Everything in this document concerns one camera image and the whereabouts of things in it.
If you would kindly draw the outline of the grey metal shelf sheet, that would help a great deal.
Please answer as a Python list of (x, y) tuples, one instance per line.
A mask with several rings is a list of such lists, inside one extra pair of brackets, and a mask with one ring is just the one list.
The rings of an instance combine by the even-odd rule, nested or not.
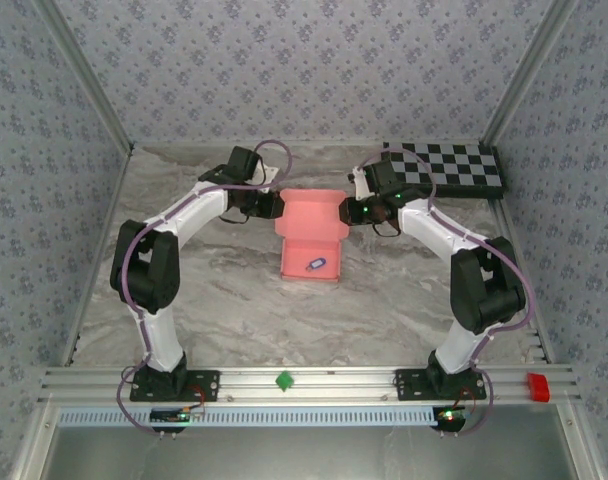
[(156, 439), (59, 430), (42, 480), (578, 480), (557, 433), (441, 438), (420, 427), (206, 428)]

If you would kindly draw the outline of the aluminium upright frame post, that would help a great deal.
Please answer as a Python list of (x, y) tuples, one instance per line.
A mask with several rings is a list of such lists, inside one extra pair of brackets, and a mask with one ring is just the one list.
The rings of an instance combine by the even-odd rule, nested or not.
[(128, 135), (56, 0), (31, 0), (31, 2), (114, 144), (123, 154), (129, 156), (132, 145)]
[(480, 138), (482, 144), (498, 144), (579, 3), (580, 0), (551, 0)]

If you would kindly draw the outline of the red block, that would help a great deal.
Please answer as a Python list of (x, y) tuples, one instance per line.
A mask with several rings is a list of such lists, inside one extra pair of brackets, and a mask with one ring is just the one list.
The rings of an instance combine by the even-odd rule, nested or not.
[(545, 375), (535, 372), (526, 374), (530, 399), (537, 403), (548, 403), (551, 399), (549, 383)]

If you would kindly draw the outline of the wide aluminium mounting rail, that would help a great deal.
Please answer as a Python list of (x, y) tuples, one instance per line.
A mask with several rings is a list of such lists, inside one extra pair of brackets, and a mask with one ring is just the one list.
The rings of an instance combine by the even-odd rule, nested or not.
[[(393, 385), (399, 366), (389, 367), (204, 367), (220, 372), (218, 399), (208, 406), (379, 406), (400, 403)], [(547, 404), (578, 403), (581, 394), (572, 368), (559, 364), (481, 366), (487, 398), (466, 399), (484, 406), (537, 404), (530, 399), (526, 382), (528, 372), (546, 376), (551, 399)], [(276, 377), (288, 371), (294, 378), (292, 388), (282, 392)], [(47, 369), (38, 402), (62, 406), (115, 406), (117, 368), (61, 367)], [(408, 401), (419, 405), (450, 405), (451, 400)]]

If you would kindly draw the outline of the aluminium frame leg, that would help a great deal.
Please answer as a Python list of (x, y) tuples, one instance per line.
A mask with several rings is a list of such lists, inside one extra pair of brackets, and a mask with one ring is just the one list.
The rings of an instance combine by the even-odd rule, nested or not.
[(557, 412), (578, 480), (608, 480), (584, 407), (574, 403), (558, 404)]
[(39, 403), (33, 411), (20, 444), (10, 480), (40, 480), (57, 428), (59, 408)]

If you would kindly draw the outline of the pink paper box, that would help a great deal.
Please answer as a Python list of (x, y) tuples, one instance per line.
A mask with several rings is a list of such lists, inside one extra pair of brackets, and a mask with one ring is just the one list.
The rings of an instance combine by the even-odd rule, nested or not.
[[(287, 280), (337, 282), (341, 274), (342, 241), (349, 227), (339, 220), (342, 190), (285, 189), (284, 214), (275, 220), (282, 238), (281, 276)], [(316, 258), (326, 265), (313, 272), (305, 267)]]

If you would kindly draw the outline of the aluminium table end rail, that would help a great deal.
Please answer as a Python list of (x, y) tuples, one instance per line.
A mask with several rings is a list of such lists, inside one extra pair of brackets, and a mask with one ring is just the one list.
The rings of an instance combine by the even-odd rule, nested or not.
[[(135, 142), (135, 146), (141, 148), (161, 148), (166, 149), (170, 147), (181, 147), (181, 148), (223, 148), (233, 147), (235, 145), (240, 146), (251, 146), (254, 147), (263, 140), (260, 139), (224, 139), (224, 140), (212, 140), (212, 141), (197, 141), (197, 140), (170, 140), (170, 141), (140, 141)], [(369, 138), (349, 138), (349, 139), (280, 139), (278, 140), (289, 147), (301, 147), (301, 146), (376, 146), (382, 145), (384, 142), (387, 143), (431, 143), (431, 144), (476, 144), (481, 142), (479, 139), (474, 138), (419, 138), (413, 140), (403, 139), (369, 139)]]

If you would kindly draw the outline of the black grey checkerboard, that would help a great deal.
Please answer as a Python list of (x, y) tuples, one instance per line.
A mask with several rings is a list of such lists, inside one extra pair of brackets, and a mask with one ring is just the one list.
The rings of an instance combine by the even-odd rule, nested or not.
[(501, 199), (503, 182), (497, 152), (482, 144), (384, 142), (384, 148), (410, 153), (385, 152), (397, 178), (429, 194), (432, 183), (420, 157), (431, 169), (439, 198)]

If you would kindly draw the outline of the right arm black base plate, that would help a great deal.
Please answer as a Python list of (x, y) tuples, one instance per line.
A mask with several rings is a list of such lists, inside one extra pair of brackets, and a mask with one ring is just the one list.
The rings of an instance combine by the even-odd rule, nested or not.
[(487, 391), (481, 374), (468, 369), (457, 374), (443, 374), (429, 369), (398, 369), (393, 385), (400, 401), (484, 400)]

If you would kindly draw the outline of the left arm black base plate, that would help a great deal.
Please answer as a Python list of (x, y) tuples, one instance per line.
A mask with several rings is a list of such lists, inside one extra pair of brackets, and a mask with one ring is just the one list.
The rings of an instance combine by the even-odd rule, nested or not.
[(215, 402), (218, 399), (220, 372), (186, 370), (159, 372), (143, 369), (135, 374), (129, 399), (132, 402)]

